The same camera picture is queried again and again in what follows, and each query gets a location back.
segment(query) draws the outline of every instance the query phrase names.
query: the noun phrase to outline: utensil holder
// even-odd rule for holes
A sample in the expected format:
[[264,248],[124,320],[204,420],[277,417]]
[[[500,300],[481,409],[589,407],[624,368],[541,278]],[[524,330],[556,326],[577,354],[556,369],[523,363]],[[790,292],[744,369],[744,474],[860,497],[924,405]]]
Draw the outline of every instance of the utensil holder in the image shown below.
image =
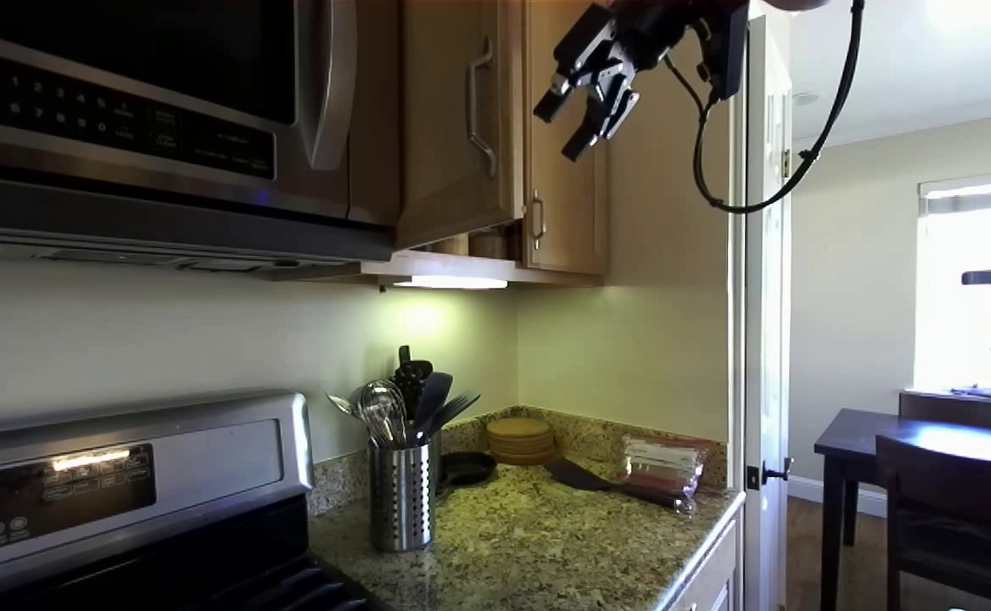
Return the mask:
[[368,447],[368,543],[372,549],[423,549],[433,536],[431,445],[367,445]]

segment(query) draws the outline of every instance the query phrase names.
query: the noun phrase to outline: wooden cabinet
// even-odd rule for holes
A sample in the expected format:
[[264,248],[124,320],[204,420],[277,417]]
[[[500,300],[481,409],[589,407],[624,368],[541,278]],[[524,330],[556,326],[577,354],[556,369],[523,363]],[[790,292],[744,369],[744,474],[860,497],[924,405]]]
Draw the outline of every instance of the wooden cabinet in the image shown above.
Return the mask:
[[695,563],[689,585],[674,593],[665,611],[735,611],[735,520],[710,543],[704,558]]
[[608,263],[608,154],[558,156],[582,118],[577,95],[547,125],[534,104],[553,43],[586,0],[403,0],[403,214],[397,245],[504,231],[534,273]]

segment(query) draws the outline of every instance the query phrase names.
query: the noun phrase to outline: wooden chair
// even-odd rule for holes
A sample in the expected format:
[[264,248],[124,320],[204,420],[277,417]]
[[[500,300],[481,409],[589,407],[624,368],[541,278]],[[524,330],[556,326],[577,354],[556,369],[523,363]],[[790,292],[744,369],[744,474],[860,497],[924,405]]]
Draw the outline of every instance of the wooden chair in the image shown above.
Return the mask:
[[899,572],[991,596],[991,460],[935,455],[874,437],[888,492],[888,611],[899,611]]

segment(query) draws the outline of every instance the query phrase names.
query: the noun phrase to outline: kitchen counter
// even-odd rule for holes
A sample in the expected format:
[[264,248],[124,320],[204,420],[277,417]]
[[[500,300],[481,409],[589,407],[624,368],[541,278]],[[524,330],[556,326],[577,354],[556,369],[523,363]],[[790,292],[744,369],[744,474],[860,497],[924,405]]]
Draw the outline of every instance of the kitchen counter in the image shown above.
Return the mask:
[[674,514],[500,466],[492,482],[437,500],[426,549],[372,554],[367,503],[314,515],[312,549],[401,611],[661,606],[739,500],[698,492]]

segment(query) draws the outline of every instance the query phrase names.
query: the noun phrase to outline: stove control panel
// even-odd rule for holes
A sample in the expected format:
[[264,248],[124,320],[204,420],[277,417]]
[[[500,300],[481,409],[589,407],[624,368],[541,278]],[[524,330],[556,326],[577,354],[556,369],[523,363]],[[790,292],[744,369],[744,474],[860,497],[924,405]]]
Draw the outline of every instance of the stove control panel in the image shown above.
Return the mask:
[[156,503],[151,445],[0,468],[0,545]]

